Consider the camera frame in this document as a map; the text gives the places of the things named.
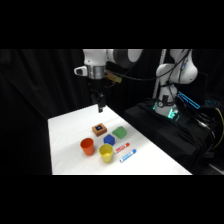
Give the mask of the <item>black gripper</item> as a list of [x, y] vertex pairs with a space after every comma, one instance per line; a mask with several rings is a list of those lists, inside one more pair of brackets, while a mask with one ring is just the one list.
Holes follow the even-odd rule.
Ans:
[[89, 89], [90, 96], [94, 103], [98, 104], [98, 112], [103, 112], [104, 107], [106, 106], [106, 98], [103, 93], [104, 81], [102, 79], [90, 79], [89, 80]]

